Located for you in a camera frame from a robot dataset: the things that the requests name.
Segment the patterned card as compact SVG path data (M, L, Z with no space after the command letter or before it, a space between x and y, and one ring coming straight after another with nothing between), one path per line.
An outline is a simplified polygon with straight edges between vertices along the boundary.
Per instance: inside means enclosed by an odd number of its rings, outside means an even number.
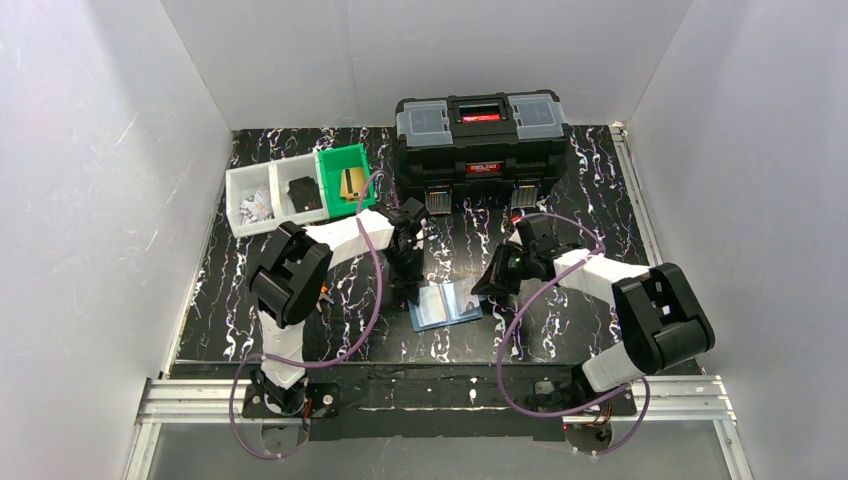
M480 298L471 292L474 281L464 278L444 287L445 305L450 320L474 320L483 316Z

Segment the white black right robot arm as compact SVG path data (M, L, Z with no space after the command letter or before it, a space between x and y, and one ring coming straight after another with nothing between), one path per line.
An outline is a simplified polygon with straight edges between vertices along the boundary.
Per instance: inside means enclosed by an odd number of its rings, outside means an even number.
M683 270L666 262L657 266L623 263L605 255L605 245L591 230L592 250L562 244L551 226L553 213L521 217L516 231L500 244L474 295L505 297L519 293L522 282L542 281L513 317L504 337L510 339L529 307L546 291L566 287L613 307L620 329L614 346L571 369L570 382L555 396L565 409L528 409L507 392L503 379L506 347L496 353L495 384L515 411L534 418L579 414L622 393L629 384L661 373L715 346L715 333Z

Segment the blue leather card holder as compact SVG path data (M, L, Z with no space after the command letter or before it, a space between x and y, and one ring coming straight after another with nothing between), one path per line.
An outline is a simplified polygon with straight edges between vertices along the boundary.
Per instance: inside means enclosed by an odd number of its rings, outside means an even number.
M423 286L418 303L409 307L412 329L423 332L481 319L480 297L471 293L474 282L463 278L453 282Z

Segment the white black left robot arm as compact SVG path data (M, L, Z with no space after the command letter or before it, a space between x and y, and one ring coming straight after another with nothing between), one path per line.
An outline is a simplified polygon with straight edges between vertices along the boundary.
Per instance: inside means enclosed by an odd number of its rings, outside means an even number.
M375 204L323 225L280 225L249 276L248 290L263 329L262 361L250 374L245 402L291 417L306 405L302 349L306 319L315 311L328 272L360 255L384 255L387 282L408 305L423 285L424 204Z

